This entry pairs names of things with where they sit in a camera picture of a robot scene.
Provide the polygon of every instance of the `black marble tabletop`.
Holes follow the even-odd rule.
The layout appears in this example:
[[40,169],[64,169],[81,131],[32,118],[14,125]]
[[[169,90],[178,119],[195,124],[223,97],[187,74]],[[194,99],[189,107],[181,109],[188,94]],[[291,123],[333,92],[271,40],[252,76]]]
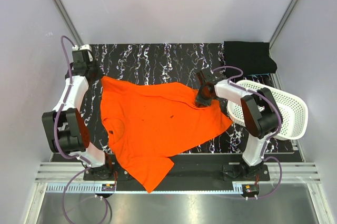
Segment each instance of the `black marble tabletop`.
[[[91,141],[96,147],[111,153],[108,136],[101,122],[100,103],[102,85],[100,77],[106,75],[138,85],[180,82],[199,88],[195,73],[203,68],[214,69],[225,65],[223,44],[97,44],[91,45],[100,73],[91,83],[82,104],[81,115],[89,128]],[[269,75],[250,76],[248,79],[273,86]],[[221,106],[226,107],[226,100]],[[222,135],[187,153],[241,153],[245,150],[247,130],[233,124]],[[289,140],[271,139],[267,152],[293,152]]]

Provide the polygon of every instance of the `white robotic arm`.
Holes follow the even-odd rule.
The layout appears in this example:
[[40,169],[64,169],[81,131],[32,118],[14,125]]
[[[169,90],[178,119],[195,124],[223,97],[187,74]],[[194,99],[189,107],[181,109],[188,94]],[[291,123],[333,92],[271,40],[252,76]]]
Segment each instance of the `white robotic arm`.
[[78,157],[79,160],[90,166],[93,175],[109,175],[112,164],[109,156],[96,148],[90,142],[88,128],[80,115],[83,97],[89,88],[90,81],[97,74],[96,63],[93,60],[90,45],[80,48],[73,47],[72,84],[69,72],[65,76],[65,88],[62,96],[51,112],[43,113],[42,122],[52,152],[57,153],[55,142],[54,123],[57,111],[62,107],[57,125],[58,143],[63,152],[69,156]]
[[238,172],[243,173],[243,176],[253,175],[262,167],[269,138],[279,126],[278,115],[282,123],[281,113],[271,91],[268,88],[262,88],[256,94],[252,94],[227,79],[214,76],[209,70],[202,70],[197,73],[197,76],[201,84],[195,99],[197,106],[209,106],[212,99],[224,98],[242,107],[249,136]]

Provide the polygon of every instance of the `gray wall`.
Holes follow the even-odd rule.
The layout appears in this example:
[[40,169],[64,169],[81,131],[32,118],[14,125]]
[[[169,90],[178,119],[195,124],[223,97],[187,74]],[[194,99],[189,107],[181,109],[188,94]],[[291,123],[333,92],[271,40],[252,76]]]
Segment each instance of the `gray wall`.
[[85,43],[269,41],[290,0],[62,0]]
[[0,0],[0,223],[22,223],[39,163],[51,152],[41,115],[64,88],[60,36],[51,0]]
[[299,0],[272,47],[285,91],[309,108],[301,140],[305,157],[318,167],[331,210],[337,219],[337,0]]

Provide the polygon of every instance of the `white laundry basket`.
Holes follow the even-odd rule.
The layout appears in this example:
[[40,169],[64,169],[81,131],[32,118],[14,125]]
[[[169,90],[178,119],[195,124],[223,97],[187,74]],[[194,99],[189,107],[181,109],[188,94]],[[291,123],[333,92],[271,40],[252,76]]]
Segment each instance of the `white laundry basket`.
[[[272,92],[283,117],[281,131],[275,136],[276,139],[296,140],[304,135],[308,124],[308,107],[302,99],[295,95],[250,80],[241,80],[237,82],[237,84],[252,90],[267,87]],[[233,122],[244,126],[241,106],[228,101],[227,110]]]

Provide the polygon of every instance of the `black folded cloth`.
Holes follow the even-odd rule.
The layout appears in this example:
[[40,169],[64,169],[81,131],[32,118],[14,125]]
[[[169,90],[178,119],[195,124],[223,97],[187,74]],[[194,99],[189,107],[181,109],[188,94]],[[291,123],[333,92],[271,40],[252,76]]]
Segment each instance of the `black folded cloth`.
[[[269,43],[264,42],[224,42],[226,65],[243,70],[244,76],[275,73],[277,65],[269,57]],[[226,69],[227,78],[238,75],[235,69]]]

